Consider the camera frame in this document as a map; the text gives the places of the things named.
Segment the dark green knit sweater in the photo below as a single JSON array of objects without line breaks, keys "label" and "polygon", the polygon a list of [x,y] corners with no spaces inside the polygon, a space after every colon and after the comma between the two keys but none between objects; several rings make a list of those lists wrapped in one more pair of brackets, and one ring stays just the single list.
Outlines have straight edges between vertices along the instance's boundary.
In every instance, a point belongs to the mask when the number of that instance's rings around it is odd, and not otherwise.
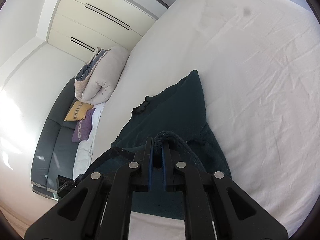
[{"label": "dark green knit sweater", "polygon": [[200,77],[196,70],[179,83],[156,96],[147,96],[132,110],[108,151],[96,159],[84,173],[108,174],[133,160],[152,137],[153,168],[149,192],[133,194],[132,211],[165,218],[184,218],[183,199],[178,192],[166,193],[163,186],[162,143],[169,140],[182,161],[199,171],[221,171],[231,175],[225,155],[206,119],[206,107]]}]

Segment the white pillow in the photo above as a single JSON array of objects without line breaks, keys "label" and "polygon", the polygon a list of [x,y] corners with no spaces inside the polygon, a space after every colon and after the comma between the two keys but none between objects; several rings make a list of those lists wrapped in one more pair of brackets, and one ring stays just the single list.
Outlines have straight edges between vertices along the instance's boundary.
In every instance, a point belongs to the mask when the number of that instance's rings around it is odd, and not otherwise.
[{"label": "white pillow", "polygon": [[93,107],[95,108],[95,111],[92,115],[93,128],[90,132],[88,140],[78,142],[79,144],[78,149],[76,151],[75,162],[73,167],[73,179],[76,179],[79,175],[84,174],[92,163],[94,140],[104,107],[105,103],[100,103]]}]

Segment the purple patterned cushion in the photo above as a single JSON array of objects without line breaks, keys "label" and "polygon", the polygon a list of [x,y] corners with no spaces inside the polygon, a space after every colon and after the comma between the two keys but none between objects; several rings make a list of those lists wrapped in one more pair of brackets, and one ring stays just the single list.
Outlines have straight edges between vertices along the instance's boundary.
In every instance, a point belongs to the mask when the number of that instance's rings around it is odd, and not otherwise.
[{"label": "purple patterned cushion", "polygon": [[78,121],[76,124],[72,142],[81,142],[89,139],[90,132],[93,128],[92,125],[92,115],[95,111],[95,108],[90,109],[83,120]]}]

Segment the dark grey upholstered headboard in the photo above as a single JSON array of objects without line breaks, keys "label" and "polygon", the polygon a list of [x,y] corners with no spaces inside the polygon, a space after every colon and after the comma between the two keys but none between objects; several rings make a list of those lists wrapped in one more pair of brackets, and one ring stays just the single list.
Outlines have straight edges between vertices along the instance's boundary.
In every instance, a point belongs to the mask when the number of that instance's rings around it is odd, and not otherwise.
[{"label": "dark grey upholstered headboard", "polygon": [[65,121],[76,102],[74,78],[65,85],[50,110],[36,146],[30,179],[33,192],[56,199],[57,178],[73,178],[78,143],[72,142],[75,121]]}]

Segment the yellow patterned cushion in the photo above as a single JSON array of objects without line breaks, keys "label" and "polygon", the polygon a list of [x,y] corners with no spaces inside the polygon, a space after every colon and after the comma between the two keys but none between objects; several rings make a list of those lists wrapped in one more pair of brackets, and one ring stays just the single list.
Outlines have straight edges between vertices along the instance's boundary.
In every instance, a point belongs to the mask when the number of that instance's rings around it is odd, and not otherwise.
[{"label": "yellow patterned cushion", "polygon": [[64,121],[80,121],[84,120],[89,110],[93,108],[93,105],[88,103],[76,101],[69,112],[67,113]]}]

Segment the rolled beige duvet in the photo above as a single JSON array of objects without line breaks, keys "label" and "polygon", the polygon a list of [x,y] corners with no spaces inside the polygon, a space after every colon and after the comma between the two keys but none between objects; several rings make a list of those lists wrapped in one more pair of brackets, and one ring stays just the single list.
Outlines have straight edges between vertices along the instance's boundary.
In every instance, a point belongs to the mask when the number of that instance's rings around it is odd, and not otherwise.
[{"label": "rolled beige duvet", "polygon": [[118,84],[129,55],[130,52],[121,46],[96,48],[75,76],[77,100],[91,105],[106,102]]}]

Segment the white bed sheet mattress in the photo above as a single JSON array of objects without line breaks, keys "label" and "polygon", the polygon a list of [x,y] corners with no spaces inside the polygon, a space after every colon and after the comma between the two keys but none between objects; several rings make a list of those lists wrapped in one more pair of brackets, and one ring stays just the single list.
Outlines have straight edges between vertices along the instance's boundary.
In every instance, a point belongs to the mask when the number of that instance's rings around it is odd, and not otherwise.
[{"label": "white bed sheet mattress", "polygon": [[289,0],[177,0],[132,50],[95,136],[192,70],[233,180],[293,235],[319,197],[319,22]]}]

